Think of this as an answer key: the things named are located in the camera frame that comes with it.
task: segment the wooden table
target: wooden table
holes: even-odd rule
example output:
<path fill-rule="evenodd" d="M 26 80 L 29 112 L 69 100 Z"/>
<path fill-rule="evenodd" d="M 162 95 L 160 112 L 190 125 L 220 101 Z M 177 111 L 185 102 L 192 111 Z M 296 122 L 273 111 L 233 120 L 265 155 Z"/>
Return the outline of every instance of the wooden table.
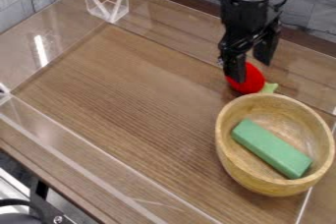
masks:
<path fill-rule="evenodd" d="M 40 111 L 32 112 L 29 106 L 16 104 L 21 124 L 38 137 L 0 122 L 1 149 L 102 223 L 154 222 L 154 218 L 145 218 L 145 214 L 138 214 L 141 210 L 116 195 L 117 187 L 124 187 L 132 199 L 161 214 L 168 223 L 186 223 L 181 222 L 181 212 L 190 214 L 189 223 L 206 223 L 205 216 L 209 223 L 293 223 L 306 195 L 258 196 L 234 183 L 220 166 L 213 125 L 221 107 L 237 94 L 224 81 L 221 69 L 210 63 L 216 59 L 193 58 L 145 38 L 161 31 L 162 43 L 178 44 L 181 33 L 186 41 L 193 41 L 196 35 L 185 33 L 189 28 L 176 31 L 176 19 L 185 15 L 182 11 L 178 13 L 180 8 L 164 13 L 170 24 L 160 24 L 157 20 L 145 37 L 89 18 L 81 12 L 84 8 L 82 0 L 60 0 L 0 37 L 1 65 L 6 63 L 12 71 L 16 67 L 20 70 L 25 61 L 21 59 L 25 50 L 14 49 L 14 43 L 22 40 L 22 30 L 32 30 L 34 35 L 46 28 L 57 30 L 61 36 L 54 43 L 64 51 L 12 91 Z M 85 29 L 92 31 L 77 41 Z M 214 45 L 216 38 L 208 32 L 201 31 L 200 44 Z M 334 70 L 332 56 L 284 40 L 272 68 L 264 68 L 268 79 L 280 83 L 280 92 L 309 104 L 330 128 L 334 127 Z M 4 77 L 12 77 L 12 71 L 4 69 Z M 30 75 L 28 69 L 20 73 L 22 79 Z M 9 110 L 4 106 L 1 113 Z M 42 120 L 40 113 L 81 137 Z M 137 179 L 118 180 L 116 175 L 125 172 L 121 168 L 128 169 L 118 162 L 168 190 L 174 195 L 172 198 L 190 204 L 188 209 L 178 208 L 180 204 L 178 209 L 169 209 L 170 198 L 165 205 L 154 205 L 152 202 L 166 194 L 158 196 L 157 189 L 148 186 L 150 183 L 144 183 L 146 179 L 138 179 L 141 175 Z M 334 219 L 334 169 L 333 166 L 312 191 L 302 223 L 330 223 Z"/>

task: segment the green block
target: green block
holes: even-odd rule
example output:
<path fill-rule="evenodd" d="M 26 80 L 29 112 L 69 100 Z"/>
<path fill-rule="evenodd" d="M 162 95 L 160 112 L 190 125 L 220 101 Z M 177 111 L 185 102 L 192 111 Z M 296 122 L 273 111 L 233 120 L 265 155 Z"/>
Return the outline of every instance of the green block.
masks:
<path fill-rule="evenodd" d="M 289 179 L 302 176 L 310 158 L 250 120 L 240 122 L 230 136 Z"/>

